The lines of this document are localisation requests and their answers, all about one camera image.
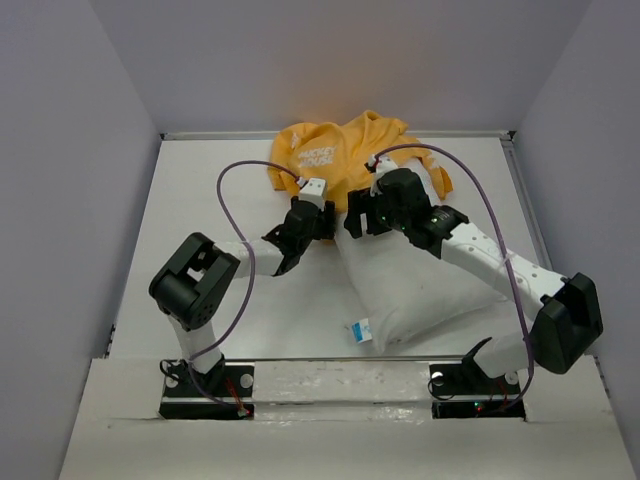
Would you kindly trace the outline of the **yellow orange pillowcase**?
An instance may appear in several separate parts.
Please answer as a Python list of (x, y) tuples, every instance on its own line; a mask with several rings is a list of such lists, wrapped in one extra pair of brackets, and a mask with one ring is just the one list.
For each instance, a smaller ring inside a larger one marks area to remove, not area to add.
[(416, 143), (407, 134), (408, 124), (367, 110), (339, 125), (333, 122), (302, 122), (281, 130), (273, 140), (267, 175), (276, 191), (290, 196), (299, 192), (295, 175), (322, 178), (327, 199), (344, 213), (352, 190), (368, 188), (372, 175), (365, 163), (372, 155), (395, 145)]

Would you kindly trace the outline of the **white pillow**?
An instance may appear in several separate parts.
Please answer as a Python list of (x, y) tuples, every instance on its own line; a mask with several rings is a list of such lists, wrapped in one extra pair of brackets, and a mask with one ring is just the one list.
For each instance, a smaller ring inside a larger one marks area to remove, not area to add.
[(390, 231), (354, 239), (338, 216), (341, 260), (363, 305), (370, 338), (351, 346), (366, 356), (462, 355), (478, 341), (515, 330), (515, 308), (462, 269)]

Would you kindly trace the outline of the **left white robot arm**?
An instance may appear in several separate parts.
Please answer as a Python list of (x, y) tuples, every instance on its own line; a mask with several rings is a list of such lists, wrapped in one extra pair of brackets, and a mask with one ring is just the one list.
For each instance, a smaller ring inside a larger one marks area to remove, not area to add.
[(284, 221), (249, 243), (216, 243), (190, 234), (153, 277), (149, 294), (170, 320), (182, 351), (184, 377), (201, 395), (215, 392), (225, 359), (212, 319), (232, 281), (282, 276), (296, 267), (315, 240), (334, 238), (335, 204), (329, 200), (291, 200)]

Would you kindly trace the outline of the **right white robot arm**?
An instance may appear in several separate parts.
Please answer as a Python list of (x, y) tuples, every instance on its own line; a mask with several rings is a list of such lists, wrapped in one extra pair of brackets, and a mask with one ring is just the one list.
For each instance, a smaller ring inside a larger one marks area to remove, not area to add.
[(591, 278), (566, 277), (501, 251), (466, 215), (432, 204), (419, 176), (407, 168), (351, 191), (344, 225), (354, 239), (395, 230), (414, 247), (492, 287), (524, 315), (523, 332), (486, 338), (463, 357), (460, 379), (470, 391), (482, 392), (496, 378), (531, 366), (562, 375), (603, 332)]

